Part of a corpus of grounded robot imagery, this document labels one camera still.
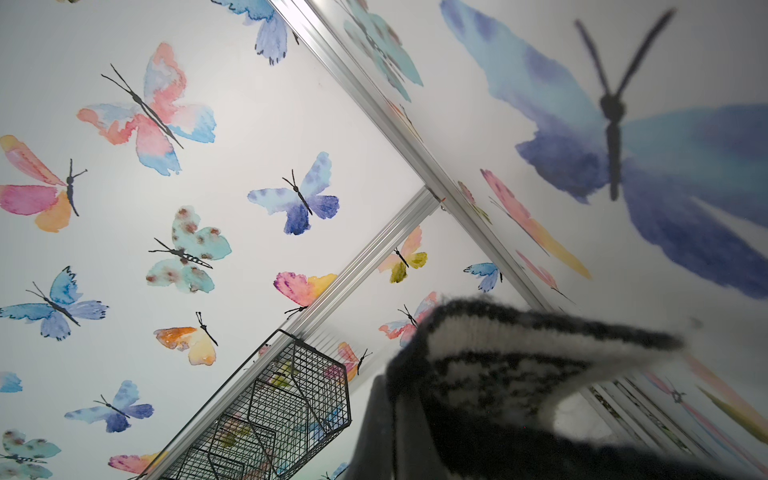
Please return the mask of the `black white patterned knit scarf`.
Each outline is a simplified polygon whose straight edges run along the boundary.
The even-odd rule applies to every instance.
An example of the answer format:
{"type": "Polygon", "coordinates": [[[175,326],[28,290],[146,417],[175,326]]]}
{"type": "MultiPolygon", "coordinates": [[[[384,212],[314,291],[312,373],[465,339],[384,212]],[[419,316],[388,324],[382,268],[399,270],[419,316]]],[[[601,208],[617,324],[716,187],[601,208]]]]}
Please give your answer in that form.
{"type": "Polygon", "coordinates": [[[435,307],[372,384],[348,479],[741,479],[713,460],[558,433],[583,388],[680,356],[678,334],[477,297],[435,307]]]}

